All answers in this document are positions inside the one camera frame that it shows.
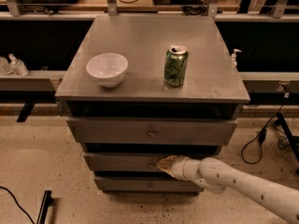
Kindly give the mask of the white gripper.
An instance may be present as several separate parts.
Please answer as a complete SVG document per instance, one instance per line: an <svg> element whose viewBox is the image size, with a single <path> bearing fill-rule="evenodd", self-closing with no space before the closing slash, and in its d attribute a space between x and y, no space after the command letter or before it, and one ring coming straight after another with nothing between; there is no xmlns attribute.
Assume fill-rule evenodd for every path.
<svg viewBox="0 0 299 224"><path fill-rule="evenodd" d="M157 167L178 180L196 181L201 178L200 163L200 161L186 156L171 155L159 160Z"/></svg>

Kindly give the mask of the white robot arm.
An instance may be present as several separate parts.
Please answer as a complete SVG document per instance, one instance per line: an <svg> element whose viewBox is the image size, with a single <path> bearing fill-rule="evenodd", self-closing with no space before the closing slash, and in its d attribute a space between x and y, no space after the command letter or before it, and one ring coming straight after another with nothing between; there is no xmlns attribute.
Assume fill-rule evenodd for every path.
<svg viewBox="0 0 299 224"><path fill-rule="evenodd" d="M250 175L215 158L202 160L169 156L157 167L172 177L192 181L200 188L223 193L226 188L239 191L290 224L299 224L299 190Z"/></svg>

